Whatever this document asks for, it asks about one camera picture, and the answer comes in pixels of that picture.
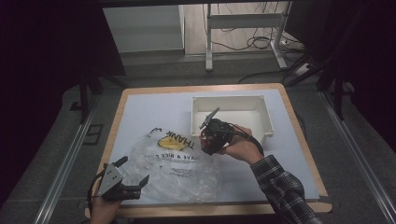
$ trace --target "gray floor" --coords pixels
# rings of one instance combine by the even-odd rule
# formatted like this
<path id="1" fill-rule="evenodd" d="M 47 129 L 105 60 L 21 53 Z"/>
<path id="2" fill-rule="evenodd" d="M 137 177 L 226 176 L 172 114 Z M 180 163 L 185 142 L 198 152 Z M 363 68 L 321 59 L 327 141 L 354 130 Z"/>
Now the gray floor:
<path id="1" fill-rule="evenodd" d="M 272 53 L 216 56 L 214 71 L 205 71 L 202 56 L 146 55 L 130 58 L 123 55 L 127 77 L 120 80 L 131 87 L 161 87 L 189 85 L 236 84 L 249 74 L 277 71 Z M 279 82 L 281 74 L 261 74 L 247 78 L 243 83 Z M 287 88 L 296 113 L 302 118 L 306 140 L 317 164 L 324 185 L 332 199 L 333 210 L 319 214 L 325 223 L 388 223 L 372 192 L 368 188 L 355 161 L 315 88 L 317 77 L 311 77 L 296 87 Z M 94 177 L 106 139 L 112 125 L 122 88 L 107 80 L 101 80 L 105 91 L 92 118 L 92 125 L 103 125 L 97 145 L 82 145 L 76 161 L 53 207 L 49 223 L 79 223 L 85 219 L 84 203 L 88 186 Z M 43 203 L 76 132 L 80 114 L 70 111 L 79 100 L 78 88 L 64 94 L 63 108 L 39 152 L 26 170 L 0 212 L 0 223 L 32 223 Z M 344 116 L 349 130 L 371 167 L 388 191 L 396 199 L 396 156 L 378 133 L 356 110 L 348 97 L 344 97 Z M 278 223 L 275 216 L 249 217 L 195 217 L 195 218 L 147 218 L 137 223 Z"/>

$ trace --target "cable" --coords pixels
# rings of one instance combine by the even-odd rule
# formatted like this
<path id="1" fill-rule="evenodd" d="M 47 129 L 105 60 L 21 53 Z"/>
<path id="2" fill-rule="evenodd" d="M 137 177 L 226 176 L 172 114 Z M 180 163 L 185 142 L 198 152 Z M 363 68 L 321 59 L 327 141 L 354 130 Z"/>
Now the cable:
<path id="1" fill-rule="evenodd" d="M 289 57 L 288 57 L 288 53 L 292 53 L 292 52 L 285 52 L 285 53 L 283 54 L 283 57 L 284 57 L 286 60 L 290 61 L 290 62 L 293 62 L 293 63 L 297 62 L 297 60 L 292 60 L 291 58 L 289 58 Z"/>
<path id="2" fill-rule="evenodd" d="M 213 133 L 229 133 L 229 134 L 236 134 L 239 136 L 242 136 L 244 138 L 246 138 L 249 142 L 253 143 L 257 149 L 260 151 L 260 153 L 262 155 L 264 155 L 264 151 L 262 150 L 262 145 L 259 143 L 259 141 L 257 141 L 256 138 L 254 138 L 252 135 L 245 133 L 245 132 L 237 132 L 237 131 L 230 131 L 230 130 L 223 130 L 223 129 L 218 129 L 218 130 L 214 130 Z"/>
<path id="3" fill-rule="evenodd" d="M 254 11 L 253 11 L 253 12 L 256 12 L 256 10 L 257 10 L 261 5 L 262 5 L 262 2 L 260 2 L 259 5 L 258 5 L 256 8 L 254 8 Z"/>
<path id="4" fill-rule="evenodd" d="M 231 126 L 235 127 L 236 129 L 238 129 L 238 130 L 241 131 L 242 133 L 248 134 L 247 132 L 245 132 L 244 130 L 242 130 L 241 128 L 239 128 L 239 127 L 238 127 L 237 125 L 235 125 L 235 124 L 232 124 L 232 123 L 229 123 L 229 122 L 224 122 L 224 123 L 226 123 L 226 124 L 228 124 L 228 125 L 231 125 Z"/>
<path id="5" fill-rule="evenodd" d="M 218 3 L 218 13 L 219 13 L 219 15 L 220 15 L 220 6 L 219 6 L 219 3 Z M 236 29 L 236 28 L 232 28 L 232 29 L 228 29 L 228 30 L 223 30 L 223 29 L 220 29 L 220 30 L 221 30 L 222 32 L 231 32 L 231 31 L 233 31 L 233 30 L 235 30 L 235 29 Z"/>
<path id="6" fill-rule="evenodd" d="M 276 12 L 276 9 L 277 9 L 277 5 L 279 4 L 279 2 L 276 2 L 276 6 L 275 6 L 275 10 L 274 10 L 274 12 Z"/>
<path id="7" fill-rule="evenodd" d="M 285 36 L 283 36 L 283 35 L 282 35 L 282 37 L 283 37 L 283 38 L 285 38 L 286 40 L 289 40 L 289 41 L 291 41 L 291 42 L 295 42 L 295 43 L 301 43 L 301 41 L 299 41 L 299 40 L 297 40 L 297 39 L 295 39 L 295 40 L 292 40 L 292 39 L 289 39 L 289 38 L 287 38 L 287 37 L 285 37 Z"/>
<path id="8" fill-rule="evenodd" d="M 249 77 L 255 77 L 259 75 L 265 75 L 265 74 L 273 74 L 273 73 L 287 73 L 285 76 L 283 76 L 279 83 L 283 84 L 285 81 L 285 78 L 288 77 L 292 71 L 294 71 L 297 66 L 299 66 L 301 63 L 305 62 L 309 56 L 307 54 L 303 54 L 290 68 L 285 69 L 285 70 L 278 70 L 278 71 L 268 71 L 268 72 L 259 72 L 259 73 L 253 73 L 250 75 L 247 75 L 245 77 L 240 78 L 237 81 L 237 84 L 241 84 L 241 82 Z"/>
<path id="9" fill-rule="evenodd" d="M 90 187 L 88 188 L 88 191 L 87 191 L 87 205 L 88 205 L 88 208 L 90 210 L 90 215 L 92 214 L 92 189 L 93 189 L 93 185 L 95 185 L 95 182 L 100 177 L 103 177 L 104 174 L 105 174 L 105 169 L 95 176 L 95 178 L 92 180 L 92 182 L 90 184 Z"/>
<path id="10" fill-rule="evenodd" d="M 204 8 L 204 4 L 202 4 L 202 12 L 203 12 L 203 19 L 204 19 L 204 29 L 205 29 L 205 33 L 207 34 L 207 30 L 206 30 L 206 22 L 205 22 L 205 8 Z M 254 49 L 266 49 L 266 48 L 268 48 L 269 46 L 270 46 L 270 39 L 268 38 L 268 37 L 266 37 L 266 36 L 255 36 L 255 34 L 257 33 L 257 30 L 258 30 L 259 28 L 256 28 L 256 31 L 254 32 L 254 34 L 253 34 L 253 37 L 251 37 L 251 38 L 249 38 L 248 40 L 247 40 L 247 46 L 246 47 L 244 47 L 244 48 L 241 48 L 241 49 L 235 49 L 235 48 L 232 48 L 232 47 L 229 47 L 229 46 L 227 46 L 227 45 L 225 45 L 225 44 L 222 44 L 222 43 L 219 43 L 219 42 L 215 42 L 215 41 L 211 41 L 212 42 L 212 44 L 216 44 L 216 45 L 220 45 L 220 46 L 223 46 L 224 48 L 227 48 L 227 49 L 232 49 L 232 50 L 235 50 L 235 51 L 239 51 L 239 50 L 244 50 L 244 49 L 249 49 L 249 48 L 254 48 Z M 231 29 L 231 30 L 226 30 L 226 31 L 223 31 L 223 30 L 221 30 L 221 31 L 223 31 L 223 32 L 230 32 L 230 31 L 232 31 L 232 30 L 235 30 L 235 28 L 233 28 L 233 29 Z M 263 46 L 263 47 L 259 47 L 259 46 L 257 46 L 256 45 L 256 42 L 257 41 L 266 41 L 267 42 L 267 44 L 265 45 L 265 46 Z"/>
<path id="11" fill-rule="evenodd" d="M 272 38 L 272 34 L 274 33 L 274 27 L 271 27 L 271 40 L 273 40 L 273 38 Z"/>
<path id="12" fill-rule="evenodd" d="M 265 2 L 264 5 L 262 6 L 262 13 L 265 13 L 265 9 L 267 8 L 267 3 L 268 2 Z"/>
<path id="13" fill-rule="evenodd" d="M 268 7 L 268 13 L 270 13 L 271 6 L 272 6 L 272 2 L 270 2 L 270 6 Z"/>
<path id="14" fill-rule="evenodd" d="M 279 45 L 279 48 L 283 49 L 285 51 L 288 51 L 288 52 L 300 52 L 300 53 L 309 53 L 310 52 L 307 49 L 291 49 L 291 48 L 288 48 L 288 47 L 286 47 L 284 45 Z"/>

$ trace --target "metal rail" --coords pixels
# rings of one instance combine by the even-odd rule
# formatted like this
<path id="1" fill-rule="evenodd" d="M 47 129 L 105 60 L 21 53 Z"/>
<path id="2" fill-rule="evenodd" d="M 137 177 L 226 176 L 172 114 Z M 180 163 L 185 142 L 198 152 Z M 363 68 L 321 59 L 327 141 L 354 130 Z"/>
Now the metal rail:
<path id="1" fill-rule="evenodd" d="M 377 201 L 379 208 L 384 213 L 388 223 L 396 223 L 396 210 L 392 199 L 389 197 L 380 180 L 376 177 L 373 169 L 370 167 L 370 164 L 361 152 L 359 145 L 356 143 L 347 125 L 335 114 L 330 96 L 322 91 L 319 92 L 319 95 L 326 105 L 335 127 L 344 139 L 346 147 L 349 149 L 353 160 L 356 162 L 359 170 L 361 171 L 361 175 L 366 181 L 370 191 L 373 193 L 375 200 Z"/>
<path id="2" fill-rule="evenodd" d="M 58 202 L 62 190 L 64 189 L 64 184 L 76 160 L 82 141 L 84 140 L 85 134 L 87 133 L 88 128 L 90 127 L 99 99 L 100 96 L 98 95 L 92 96 L 90 113 L 87 119 L 85 120 L 85 122 L 79 126 L 78 132 L 76 133 L 76 136 L 73 139 L 70 148 L 68 149 L 66 155 L 64 156 L 64 160 L 61 166 L 59 167 L 58 173 L 56 174 L 51 186 L 49 187 L 49 192 L 44 198 L 44 201 L 41 204 L 40 209 L 38 210 L 37 216 L 35 217 L 35 221 L 34 221 L 35 224 L 49 223 L 52 213 L 55 209 L 56 203 Z"/>

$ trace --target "hand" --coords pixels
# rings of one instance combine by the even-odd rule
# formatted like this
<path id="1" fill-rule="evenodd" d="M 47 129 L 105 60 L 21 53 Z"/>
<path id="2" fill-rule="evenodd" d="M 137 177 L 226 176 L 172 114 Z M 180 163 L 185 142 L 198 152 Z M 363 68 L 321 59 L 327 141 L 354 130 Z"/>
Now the hand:
<path id="1" fill-rule="evenodd" d="M 242 130 L 245 133 L 252 135 L 250 129 L 238 125 L 235 126 L 237 127 L 234 127 L 236 131 L 241 132 Z M 236 134 L 233 135 L 233 140 L 231 141 L 230 145 L 222 148 L 218 153 L 221 155 L 230 155 L 237 160 L 247 162 L 249 165 L 253 165 L 264 158 L 264 156 L 252 142 Z"/>
<path id="2" fill-rule="evenodd" d="M 109 224 L 116 217 L 121 201 L 107 201 L 104 198 L 95 196 L 92 198 L 91 224 Z"/>

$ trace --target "light blue surface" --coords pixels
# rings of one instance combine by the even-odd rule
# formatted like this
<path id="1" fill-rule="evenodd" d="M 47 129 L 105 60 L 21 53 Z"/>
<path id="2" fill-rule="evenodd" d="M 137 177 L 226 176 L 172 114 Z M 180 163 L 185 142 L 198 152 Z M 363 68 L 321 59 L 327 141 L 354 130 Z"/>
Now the light blue surface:
<path id="1" fill-rule="evenodd" d="M 265 140 L 264 154 L 274 155 L 286 171 L 301 180 L 306 199 L 318 199 L 317 188 L 278 90 L 130 95 L 124 107 L 110 161 L 116 161 L 128 154 L 135 143 L 156 127 L 190 134 L 192 97 L 230 95 L 265 96 L 275 133 Z M 213 203 L 266 201 L 248 164 L 229 156 L 214 156 L 220 163 L 223 191 Z M 148 203 L 158 202 L 147 198 L 144 189 L 140 200 L 124 202 L 124 204 Z"/>

